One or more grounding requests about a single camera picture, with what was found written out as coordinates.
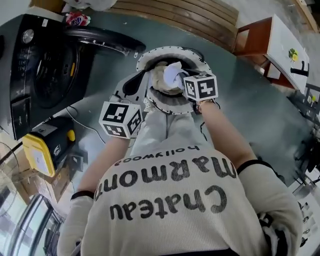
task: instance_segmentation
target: black washing machine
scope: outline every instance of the black washing machine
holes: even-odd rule
[[[29,14],[0,26],[0,128],[18,140],[83,99],[97,48],[127,55],[146,47],[113,31]]]

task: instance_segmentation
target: table top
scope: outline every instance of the table top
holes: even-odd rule
[[[298,61],[296,62],[292,61],[289,57],[289,50],[292,48],[298,52]],[[302,61],[304,61],[304,70],[308,70],[309,56],[290,29],[276,15],[272,17],[271,34],[266,57],[297,90],[300,90],[303,94],[305,93],[308,78],[304,75],[291,73],[291,68],[301,69]]]

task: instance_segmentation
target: white plastic bag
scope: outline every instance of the white plastic bag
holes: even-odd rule
[[[110,9],[117,0],[64,0],[70,6],[79,10],[90,7],[95,11],[105,11]]]

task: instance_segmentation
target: white cube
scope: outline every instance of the white cube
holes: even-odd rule
[[[140,105],[105,101],[99,123],[110,136],[130,139],[142,122]]]
[[[218,97],[217,78],[214,74],[198,74],[183,78],[186,95],[197,102]]]

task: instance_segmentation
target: yellow and black bin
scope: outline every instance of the yellow and black bin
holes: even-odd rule
[[[22,138],[30,167],[50,177],[60,169],[75,141],[74,123],[67,117],[49,119]]]

